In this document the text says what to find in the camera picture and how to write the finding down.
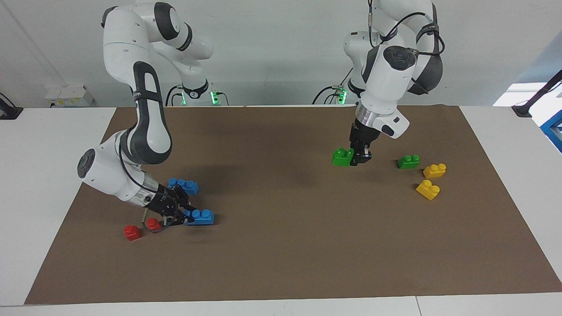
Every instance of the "white table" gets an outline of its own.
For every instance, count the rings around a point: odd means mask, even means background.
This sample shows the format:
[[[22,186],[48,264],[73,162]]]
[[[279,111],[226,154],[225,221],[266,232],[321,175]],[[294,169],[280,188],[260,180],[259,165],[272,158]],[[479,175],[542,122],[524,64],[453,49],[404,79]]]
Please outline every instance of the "white table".
[[[516,117],[510,108],[461,109],[560,278],[562,207],[558,194],[562,155],[532,120]],[[561,293],[19,306],[24,303],[78,191],[79,157],[102,140],[114,111],[113,108],[26,109],[15,121],[0,121],[0,212],[4,219],[0,223],[0,314],[562,314]]]

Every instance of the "brown surface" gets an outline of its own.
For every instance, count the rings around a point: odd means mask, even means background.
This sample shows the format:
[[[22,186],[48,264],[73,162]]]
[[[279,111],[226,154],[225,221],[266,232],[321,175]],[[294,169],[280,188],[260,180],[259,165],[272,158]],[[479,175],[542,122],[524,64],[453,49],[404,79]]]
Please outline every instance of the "brown surface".
[[[166,109],[174,150],[146,171],[196,180],[216,225],[129,242],[142,209],[82,185],[26,304],[562,291],[460,110],[401,110],[405,135],[338,168],[352,108]],[[134,118],[118,109],[106,137]],[[428,201],[414,189],[440,162]]]

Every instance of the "blue toy brick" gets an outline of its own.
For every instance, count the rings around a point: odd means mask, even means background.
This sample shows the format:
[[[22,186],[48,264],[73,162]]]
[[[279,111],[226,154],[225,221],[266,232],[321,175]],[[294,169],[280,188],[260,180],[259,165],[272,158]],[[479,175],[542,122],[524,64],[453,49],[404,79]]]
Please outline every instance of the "blue toy brick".
[[[176,184],[179,184],[182,189],[187,193],[187,195],[197,195],[197,192],[199,192],[199,185],[197,185],[196,182],[194,181],[185,181],[184,179],[175,179],[175,178],[171,178],[168,181],[168,188],[171,189],[174,186],[176,186]]]
[[[204,209],[202,211],[194,210],[193,212],[183,210],[183,214],[191,216],[195,220],[193,223],[188,223],[187,220],[184,225],[198,226],[198,225],[213,225],[215,222],[215,214],[211,210]]]
[[[541,126],[541,130],[554,146],[562,152],[562,132],[560,131],[560,124],[562,124],[562,111],[559,111],[550,120],[546,121]]]

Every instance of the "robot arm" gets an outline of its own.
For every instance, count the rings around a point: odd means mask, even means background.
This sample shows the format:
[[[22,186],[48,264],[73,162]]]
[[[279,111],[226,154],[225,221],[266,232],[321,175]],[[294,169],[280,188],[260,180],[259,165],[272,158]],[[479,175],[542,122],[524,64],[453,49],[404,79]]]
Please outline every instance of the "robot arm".
[[[194,41],[191,28],[179,20],[167,3],[109,8],[102,20],[106,70],[117,81],[129,85],[137,106],[137,123],[89,149],[78,163],[78,176],[103,193],[170,216],[168,225],[192,221],[180,210],[194,210],[185,192],[168,189],[140,167],[164,162],[172,149],[160,84],[148,48],[151,42],[161,42],[159,45],[180,52],[191,45],[205,45]]]
[[[360,98],[350,132],[355,150],[351,165],[371,159],[370,143],[381,132],[391,138],[401,136],[410,123],[397,109],[399,99],[406,91],[428,93],[442,74],[441,39],[431,1],[376,0],[374,5],[373,26],[378,36],[352,33],[344,46],[354,67],[348,86]],[[398,31],[401,22],[417,34],[415,43],[404,42]]]

